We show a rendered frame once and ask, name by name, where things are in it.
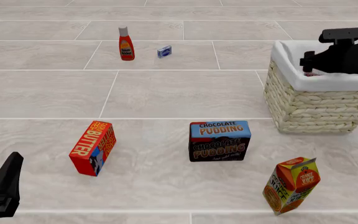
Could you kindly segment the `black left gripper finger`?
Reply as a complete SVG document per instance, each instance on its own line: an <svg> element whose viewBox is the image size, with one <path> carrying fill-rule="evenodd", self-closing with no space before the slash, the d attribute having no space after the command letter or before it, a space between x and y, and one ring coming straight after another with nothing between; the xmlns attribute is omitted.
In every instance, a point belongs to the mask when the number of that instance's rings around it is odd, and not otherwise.
<svg viewBox="0 0 358 224"><path fill-rule="evenodd" d="M0 195L20 199L19 179L24 158L12 152L0 168Z"/></svg>

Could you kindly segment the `orange juice carton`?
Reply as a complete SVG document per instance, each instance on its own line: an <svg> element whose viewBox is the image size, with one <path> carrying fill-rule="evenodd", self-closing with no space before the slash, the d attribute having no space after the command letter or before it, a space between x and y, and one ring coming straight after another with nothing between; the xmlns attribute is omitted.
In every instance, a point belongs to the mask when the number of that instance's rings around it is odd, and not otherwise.
<svg viewBox="0 0 358 224"><path fill-rule="evenodd" d="M262 195L278 216L298 208L320 180L316 159L297 157L276 165Z"/></svg>

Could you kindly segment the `flat plate on black stalk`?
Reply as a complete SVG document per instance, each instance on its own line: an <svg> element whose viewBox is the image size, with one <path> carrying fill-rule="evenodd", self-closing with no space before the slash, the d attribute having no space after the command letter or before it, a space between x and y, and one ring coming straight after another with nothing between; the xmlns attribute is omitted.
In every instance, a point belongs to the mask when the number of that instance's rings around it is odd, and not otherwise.
<svg viewBox="0 0 358 224"><path fill-rule="evenodd" d="M325 29L322 31L318 40L323 44L352 45L358 40L358 27Z"/></svg>

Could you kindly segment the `white cloth basket liner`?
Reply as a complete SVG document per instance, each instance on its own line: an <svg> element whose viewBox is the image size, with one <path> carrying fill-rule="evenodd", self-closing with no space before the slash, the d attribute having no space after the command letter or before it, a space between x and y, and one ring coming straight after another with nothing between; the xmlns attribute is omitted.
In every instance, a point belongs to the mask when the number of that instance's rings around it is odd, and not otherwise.
<svg viewBox="0 0 358 224"><path fill-rule="evenodd" d="M300 59L314 50L317 54L329 48L318 40L277 40L271 59L296 91L358 91L358 74L318 72L318 76L305 76Z"/></svg>

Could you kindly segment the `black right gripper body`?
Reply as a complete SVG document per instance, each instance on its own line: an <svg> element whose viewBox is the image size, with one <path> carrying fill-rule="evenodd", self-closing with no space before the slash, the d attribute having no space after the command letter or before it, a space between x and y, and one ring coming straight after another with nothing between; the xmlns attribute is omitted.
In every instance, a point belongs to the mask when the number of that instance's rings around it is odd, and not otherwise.
<svg viewBox="0 0 358 224"><path fill-rule="evenodd" d="M314 67L315 52L305 52L303 58L300 59L301 67Z"/></svg>

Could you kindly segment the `red ketchup bottle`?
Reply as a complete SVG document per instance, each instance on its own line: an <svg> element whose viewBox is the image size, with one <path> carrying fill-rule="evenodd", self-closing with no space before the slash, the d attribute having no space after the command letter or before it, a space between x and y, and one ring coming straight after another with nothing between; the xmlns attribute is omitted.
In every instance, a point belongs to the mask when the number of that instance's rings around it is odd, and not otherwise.
<svg viewBox="0 0 358 224"><path fill-rule="evenodd" d="M119 27L119 51L123 61L132 61L135 59L134 46L129 37L127 27Z"/></svg>

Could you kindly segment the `small blue and white box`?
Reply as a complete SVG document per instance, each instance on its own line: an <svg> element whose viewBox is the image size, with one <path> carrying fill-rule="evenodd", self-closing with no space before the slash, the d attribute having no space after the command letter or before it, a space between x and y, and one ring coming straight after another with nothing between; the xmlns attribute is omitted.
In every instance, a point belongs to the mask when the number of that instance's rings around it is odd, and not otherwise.
<svg viewBox="0 0 358 224"><path fill-rule="evenodd" d="M157 57L163 58L172 54L172 46L166 46L157 50Z"/></svg>

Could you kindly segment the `woven wicker basket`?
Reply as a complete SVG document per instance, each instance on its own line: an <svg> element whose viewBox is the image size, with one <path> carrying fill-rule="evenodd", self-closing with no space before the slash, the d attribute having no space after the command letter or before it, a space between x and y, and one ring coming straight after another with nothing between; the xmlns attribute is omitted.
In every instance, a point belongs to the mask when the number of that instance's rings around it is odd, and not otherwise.
<svg viewBox="0 0 358 224"><path fill-rule="evenodd" d="M358 126L358 91L296 91L275 61L264 97L282 133L349 133Z"/></svg>

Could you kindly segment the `red butter box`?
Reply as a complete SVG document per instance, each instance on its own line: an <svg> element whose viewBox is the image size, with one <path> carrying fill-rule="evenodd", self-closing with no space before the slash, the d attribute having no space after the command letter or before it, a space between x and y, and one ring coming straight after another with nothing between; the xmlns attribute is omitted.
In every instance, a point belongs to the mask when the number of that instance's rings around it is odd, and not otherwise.
<svg viewBox="0 0 358 224"><path fill-rule="evenodd" d="M111 123L93 121L75 144L69 157L78 173L96 177L116 142Z"/></svg>

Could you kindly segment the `chocolate pudding box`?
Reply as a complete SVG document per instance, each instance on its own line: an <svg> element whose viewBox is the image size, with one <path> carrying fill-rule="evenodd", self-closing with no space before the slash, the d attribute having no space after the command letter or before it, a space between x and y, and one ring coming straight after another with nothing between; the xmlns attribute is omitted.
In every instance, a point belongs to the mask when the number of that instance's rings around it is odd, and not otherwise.
<svg viewBox="0 0 358 224"><path fill-rule="evenodd" d="M251 139L247 121L190 123L190 162L241 161Z"/></svg>

